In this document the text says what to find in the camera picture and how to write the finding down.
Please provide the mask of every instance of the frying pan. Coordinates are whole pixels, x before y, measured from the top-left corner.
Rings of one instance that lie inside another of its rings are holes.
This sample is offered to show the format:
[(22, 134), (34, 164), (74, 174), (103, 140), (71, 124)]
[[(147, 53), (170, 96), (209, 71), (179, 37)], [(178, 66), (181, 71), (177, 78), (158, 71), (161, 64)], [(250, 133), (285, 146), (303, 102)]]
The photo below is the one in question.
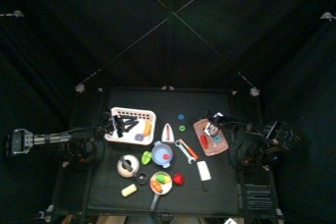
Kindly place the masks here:
[[(157, 191), (154, 191), (154, 189), (151, 188), (151, 181), (155, 181), (154, 178), (155, 178), (155, 176), (159, 175), (159, 174), (163, 175), (163, 176), (166, 176), (166, 177), (169, 177), (169, 179), (170, 179), (170, 182), (167, 182), (167, 183), (165, 183), (165, 184), (161, 184), (161, 183), (159, 183), (159, 186), (161, 186), (161, 193), (157, 192)], [(165, 195), (165, 194), (170, 191), (170, 189), (171, 189), (171, 178), (170, 178), (169, 174), (165, 173), (165, 172), (157, 172), (157, 173), (154, 173), (154, 174), (151, 175), (151, 177), (150, 177), (149, 185), (150, 185), (151, 191), (154, 192), (153, 199), (151, 199), (151, 204), (150, 204), (150, 211), (153, 211), (154, 205), (155, 205), (155, 202), (157, 202), (159, 196)]]

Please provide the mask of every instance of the knife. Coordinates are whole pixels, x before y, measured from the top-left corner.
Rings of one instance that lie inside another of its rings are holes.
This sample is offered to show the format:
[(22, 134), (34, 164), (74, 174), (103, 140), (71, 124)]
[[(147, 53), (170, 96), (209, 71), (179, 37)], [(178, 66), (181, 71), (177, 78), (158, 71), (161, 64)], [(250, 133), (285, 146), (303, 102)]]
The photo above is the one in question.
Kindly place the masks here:
[(203, 161), (197, 162), (197, 167), (198, 167), (198, 172), (199, 172), (199, 176), (201, 176), (201, 181), (203, 184), (203, 190), (206, 191), (207, 190), (206, 181), (210, 180), (209, 168), (207, 168), (207, 165)]

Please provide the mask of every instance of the blue bowl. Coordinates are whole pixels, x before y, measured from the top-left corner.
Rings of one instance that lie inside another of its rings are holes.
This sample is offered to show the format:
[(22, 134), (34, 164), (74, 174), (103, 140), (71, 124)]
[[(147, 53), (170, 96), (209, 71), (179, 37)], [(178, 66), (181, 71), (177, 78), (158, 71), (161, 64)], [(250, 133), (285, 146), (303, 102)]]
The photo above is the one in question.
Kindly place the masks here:
[(161, 165), (162, 168), (170, 166), (170, 160), (173, 158), (173, 150), (170, 146), (165, 143), (157, 141), (151, 148), (151, 161), (154, 164)]

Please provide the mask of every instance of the white container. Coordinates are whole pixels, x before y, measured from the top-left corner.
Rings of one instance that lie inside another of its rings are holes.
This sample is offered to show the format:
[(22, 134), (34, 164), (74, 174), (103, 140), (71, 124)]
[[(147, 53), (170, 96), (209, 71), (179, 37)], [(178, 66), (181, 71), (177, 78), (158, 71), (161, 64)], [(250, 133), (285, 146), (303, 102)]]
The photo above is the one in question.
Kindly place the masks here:
[[(155, 122), (155, 115), (149, 110), (137, 110), (129, 108), (114, 107), (110, 109), (111, 117), (114, 116), (135, 116), (137, 118), (137, 125), (129, 130), (127, 133), (122, 133), (122, 137), (118, 138), (117, 131), (113, 131), (111, 134), (105, 134), (106, 141), (115, 141), (122, 143), (130, 144), (139, 144), (139, 145), (149, 145), (153, 140), (153, 133), (154, 133), (154, 122)], [(142, 134), (142, 130), (145, 127), (145, 121), (150, 123), (150, 132), (142, 140), (135, 140), (135, 134)]]

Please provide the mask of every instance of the pan handle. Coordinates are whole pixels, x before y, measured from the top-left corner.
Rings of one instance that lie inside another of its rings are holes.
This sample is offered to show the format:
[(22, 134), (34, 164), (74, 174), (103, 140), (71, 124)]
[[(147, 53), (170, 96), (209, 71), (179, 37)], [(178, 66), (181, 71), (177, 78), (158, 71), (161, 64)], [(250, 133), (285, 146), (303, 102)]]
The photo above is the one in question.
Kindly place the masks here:
[(155, 202), (158, 200), (158, 197), (159, 197), (158, 194), (153, 195), (151, 204), (150, 204), (150, 211), (153, 211), (153, 209), (154, 209), (154, 205), (155, 205)]

